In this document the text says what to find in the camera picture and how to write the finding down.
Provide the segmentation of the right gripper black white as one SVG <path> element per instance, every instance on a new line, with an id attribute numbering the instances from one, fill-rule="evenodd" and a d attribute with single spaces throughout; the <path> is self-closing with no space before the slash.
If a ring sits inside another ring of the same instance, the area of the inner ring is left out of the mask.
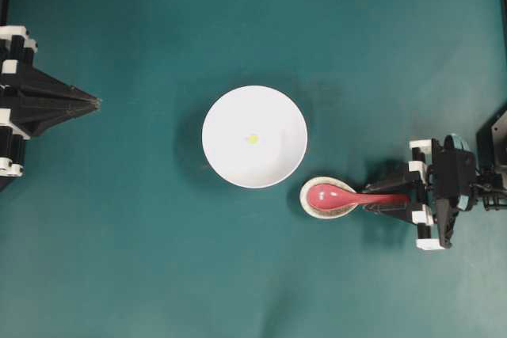
<path id="1" fill-rule="evenodd" d="M 412 158 L 408 161 L 408 174 L 395 173 L 367 184 L 364 194 L 405 192 L 415 187 L 415 201 L 405 203 L 370 203 L 364 209 L 376 215 L 384 215 L 403 222 L 412 222 L 417 227 L 416 247 L 425 251 L 444 250 L 438 237 L 432 237 L 436 226 L 432 208 L 429 206 L 431 164 L 426 162 L 432 156 L 434 139 L 420 139 L 409 142 Z"/>

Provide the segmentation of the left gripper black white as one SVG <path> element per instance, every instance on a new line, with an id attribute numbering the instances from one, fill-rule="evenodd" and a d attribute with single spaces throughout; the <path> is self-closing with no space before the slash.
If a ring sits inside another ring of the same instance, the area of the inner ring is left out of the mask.
<path id="1" fill-rule="evenodd" d="M 1 27 L 2 177 L 23 176 L 25 145 L 30 136 L 41 136 L 49 128 L 100 109 L 100 98 L 32 67 L 33 56 L 37 53 L 37 49 L 37 42 L 29 37 L 29 31 L 25 26 Z M 15 74 L 17 89 L 7 84 L 3 77 L 7 74 Z M 67 108 L 61 109 L 20 108 L 22 93 L 32 97 L 88 103 L 69 104 Z"/>

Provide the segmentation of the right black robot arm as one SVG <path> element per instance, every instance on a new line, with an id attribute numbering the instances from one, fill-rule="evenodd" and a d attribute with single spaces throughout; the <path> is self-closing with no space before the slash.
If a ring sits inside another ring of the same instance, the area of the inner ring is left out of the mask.
<path id="1" fill-rule="evenodd" d="M 410 141 L 411 161 L 363 190 L 368 196 L 400 192 L 408 199 L 368 204 L 365 210 L 416 226 L 419 249 L 450 249 L 460 213 L 478 203 L 487 211 L 506 208 L 506 115 L 490 119 L 476 142 L 472 152 L 456 134 L 442 142 Z"/>

